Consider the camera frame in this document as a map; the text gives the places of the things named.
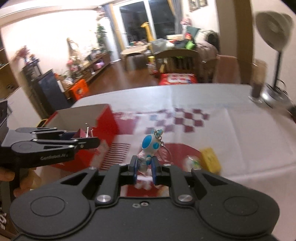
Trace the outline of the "left hand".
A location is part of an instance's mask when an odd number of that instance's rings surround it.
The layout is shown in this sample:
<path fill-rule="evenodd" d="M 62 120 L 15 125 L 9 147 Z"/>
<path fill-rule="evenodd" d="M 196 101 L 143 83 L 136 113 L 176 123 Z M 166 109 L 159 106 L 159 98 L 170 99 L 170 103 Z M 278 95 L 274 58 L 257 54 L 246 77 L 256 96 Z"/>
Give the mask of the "left hand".
<path fill-rule="evenodd" d="M 13 191 L 14 197 L 19 197 L 20 195 L 31 190 L 34 183 L 34 178 L 37 177 L 35 172 L 37 168 L 29 169 L 26 176 L 20 180 L 19 187 Z M 11 182 L 15 178 L 15 173 L 13 171 L 1 168 L 1 181 Z"/>

